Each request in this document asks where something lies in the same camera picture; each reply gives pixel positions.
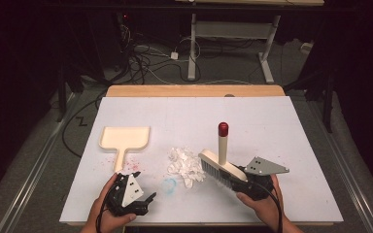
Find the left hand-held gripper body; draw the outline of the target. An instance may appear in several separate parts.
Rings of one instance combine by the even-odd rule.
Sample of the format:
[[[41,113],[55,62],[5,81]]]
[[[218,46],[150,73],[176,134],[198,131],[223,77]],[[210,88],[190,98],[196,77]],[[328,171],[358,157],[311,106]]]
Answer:
[[[106,195],[107,209],[113,216],[127,214],[144,216],[149,211],[149,205],[144,201],[139,201],[143,195],[144,191],[132,174],[118,174],[112,188]]]

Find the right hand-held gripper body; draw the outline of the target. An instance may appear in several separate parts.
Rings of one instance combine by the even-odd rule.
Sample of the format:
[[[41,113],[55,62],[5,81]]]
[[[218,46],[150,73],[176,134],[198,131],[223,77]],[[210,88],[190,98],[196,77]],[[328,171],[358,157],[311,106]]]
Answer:
[[[244,173],[248,178],[245,193],[253,200],[266,199],[274,188],[271,176],[288,172],[288,167],[256,156],[244,168]]]

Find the cream brush with red tip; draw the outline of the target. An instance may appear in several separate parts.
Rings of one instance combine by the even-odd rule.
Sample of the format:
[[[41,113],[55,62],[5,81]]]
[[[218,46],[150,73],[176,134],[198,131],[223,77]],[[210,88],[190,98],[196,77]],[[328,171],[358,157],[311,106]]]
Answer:
[[[221,122],[218,126],[217,153],[203,150],[198,156],[204,172],[225,186],[236,190],[239,186],[245,186],[248,183],[248,178],[242,170],[227,161],[228,129],[229,126],[226,122]]]

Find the cream dustpan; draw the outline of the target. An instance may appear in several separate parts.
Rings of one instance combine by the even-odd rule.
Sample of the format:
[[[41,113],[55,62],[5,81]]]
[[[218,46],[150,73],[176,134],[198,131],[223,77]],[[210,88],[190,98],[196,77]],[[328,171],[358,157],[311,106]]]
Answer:
[[[142,150],[149,142],[150,128],[145,127],[104,127],[99,146],[104,150],[115,150],[114,171],[123,169],[125,154],[129,150]]]

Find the pile of white paper scraps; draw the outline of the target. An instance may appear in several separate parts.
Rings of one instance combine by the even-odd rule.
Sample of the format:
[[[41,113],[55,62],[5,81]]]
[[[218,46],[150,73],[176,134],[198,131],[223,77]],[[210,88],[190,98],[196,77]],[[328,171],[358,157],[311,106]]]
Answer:
[[[171,148],[167,172],[180,176],[186,188],[193,188],[195,183],[201,183],[206,176],[200,157],[189,148]]]

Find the person's right hand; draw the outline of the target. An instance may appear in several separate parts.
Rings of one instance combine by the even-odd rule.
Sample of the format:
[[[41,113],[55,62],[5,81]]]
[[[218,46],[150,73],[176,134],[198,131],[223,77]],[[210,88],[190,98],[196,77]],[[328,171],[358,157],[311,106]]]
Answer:
[[[283,219],[287,219],[284,212],[283,195],[279,187],[278,178],[272,175],[271,179],[274,185],[272,191],[273,197],[255,201],[245,193],[236,193],[237,198],[243,204],[253,209],[255,215],[270,228],[273,224],[281,223]]]

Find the person's left hand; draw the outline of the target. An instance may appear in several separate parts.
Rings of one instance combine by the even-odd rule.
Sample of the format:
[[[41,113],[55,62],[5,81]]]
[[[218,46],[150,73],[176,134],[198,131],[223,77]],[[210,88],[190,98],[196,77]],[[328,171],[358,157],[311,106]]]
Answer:
[[[135,214],[127,214],[125,216],[113,216],[109,211],[104,211],[102,217],[100,217],[100,226],[97,227],[96,220],[101,212],[103,201],[114,184],[117,174],[114,173],[100,191],[99,196],[94,200],[87,221],[83,228],[100,230],[114,230],[123,227],[125,224],[133,221],[137,216]]]

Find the scattered pink crumbs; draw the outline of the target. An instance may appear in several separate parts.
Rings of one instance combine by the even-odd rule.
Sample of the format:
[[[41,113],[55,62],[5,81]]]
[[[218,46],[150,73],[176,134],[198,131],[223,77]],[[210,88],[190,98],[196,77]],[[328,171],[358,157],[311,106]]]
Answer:
[[[100,161],[96,162],[94,169],[115,172],[115,159],[111,156],[103,157]],[[137,171],[143,171],[143,168],[141,162],[137,158],[129,156],[124,158],[122,167],[119,171],[121,173],[134,173]]]

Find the black stand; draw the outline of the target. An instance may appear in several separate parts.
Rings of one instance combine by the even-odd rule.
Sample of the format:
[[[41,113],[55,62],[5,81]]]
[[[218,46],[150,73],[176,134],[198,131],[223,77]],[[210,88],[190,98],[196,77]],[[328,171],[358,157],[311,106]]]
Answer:
[[[84,88],[81,81],[81,76],[87,76],[96,83],[110,86],[113,83],[108,81],[103,73],[97,73],[82,65],[74,63],[62,63],[57,71],[57,96],[59,114],[57,121],[60,122],[66,117],[67,112],[67,96],[66,85],[69,85],[74,93],[82,93]]]
[[[284,86],[284,92],[303,89],[307,101],[323,100],[322,123],[328,133],[331,129],[331,113],[334,87],[334,70],[323,66],[309,75],[300,75],[299,78]]]

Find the pale desk top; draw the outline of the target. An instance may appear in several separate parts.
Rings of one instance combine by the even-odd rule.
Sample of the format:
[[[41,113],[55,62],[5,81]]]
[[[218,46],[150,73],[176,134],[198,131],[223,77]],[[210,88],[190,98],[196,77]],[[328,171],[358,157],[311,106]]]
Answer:
[[[324,0],[175,0],[189,3],[247,4],[272,6],[323,6]]]

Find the metal floor rail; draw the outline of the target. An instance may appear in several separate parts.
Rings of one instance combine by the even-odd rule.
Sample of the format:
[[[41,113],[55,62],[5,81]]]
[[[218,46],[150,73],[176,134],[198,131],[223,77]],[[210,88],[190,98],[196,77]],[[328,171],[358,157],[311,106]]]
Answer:
[[[335,192],[344,217],[342,226],[352,233],[373,233],[373,177],[364,164],[349,129],[342,119],[333,120],[329,133],[322,123],[320,104],[309,102],[309,108],[330,147],[330,164],[325,174],[333,171],[329,184]]]
[[[66,102],[67,110],[62,114],[60,119],[58,119],[54,123],[53,130],[45,141],[43,148],[40,150],[39,156],[37,157],[35,164],[31,168],[28,177],[23,182],[7,212],[4,214],[2,220],[0,221],[0,233],[13,233],[15,227],[17,226],[19,218],[21,217],[26,205],[28,204],[28,201],[35,190],[35,187],[41,179],[48,161],[50,160],[53,145],[55,144],[60,131],[66,125],[67,118],[72,114],[72,110],[79,102],[80,97],[81,95],[76,93],[71,93],[69,95]]]

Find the white metal desk frame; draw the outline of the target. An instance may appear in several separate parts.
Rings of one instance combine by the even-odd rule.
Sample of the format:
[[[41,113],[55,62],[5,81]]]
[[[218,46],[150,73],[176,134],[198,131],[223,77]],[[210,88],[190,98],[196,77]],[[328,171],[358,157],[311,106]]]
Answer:
[[[266,83],[274,83],[268,64],[268,55],[279,26],[281,17],[274,16],[271,22],[232,22],[198,20],[196,14],[191,15],[190,40],[187,79],[196,80],[196,59],[200,46],[196,41],[200,38],[226,38],[226,39],[261,39],[265,40],[265,49],[257,54],[258,62]]]

